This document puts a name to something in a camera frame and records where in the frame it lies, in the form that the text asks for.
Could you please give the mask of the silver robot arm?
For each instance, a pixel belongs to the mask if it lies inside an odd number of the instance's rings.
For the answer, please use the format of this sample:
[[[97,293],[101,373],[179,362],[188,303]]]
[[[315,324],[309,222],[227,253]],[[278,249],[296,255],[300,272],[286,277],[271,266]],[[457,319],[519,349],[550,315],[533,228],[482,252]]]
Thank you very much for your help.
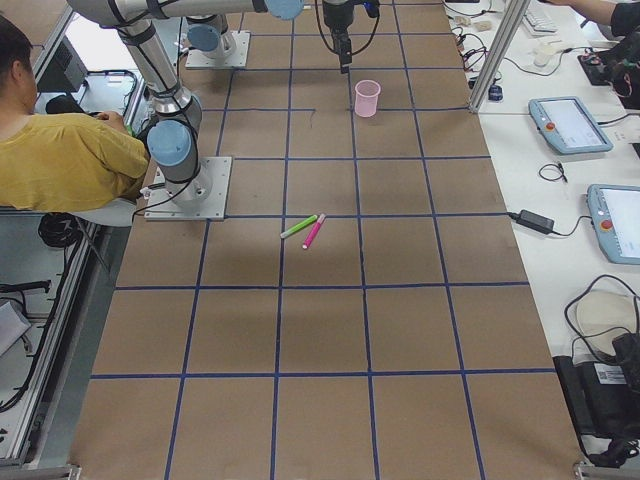
[[[164,175],[171,200],[202,202],[218,186],[210,161],[198,153],[202,120],[200,100],[181,83],[176,67],[157,35],[156,20],[194,18],[196,27],[211,27],[209,35],[222,47],[223,19],[235,13],[268,13],[290,21],[304,9],[303,1],[71,1],[69,6],[104,29],[113,29],[127,48],[151,94],[159,123],[150,129],[147,146]]]
[[[224,14],[187,17],[186,20],[190,45],[205,56],[222,59],[235,51],[236,42]]]

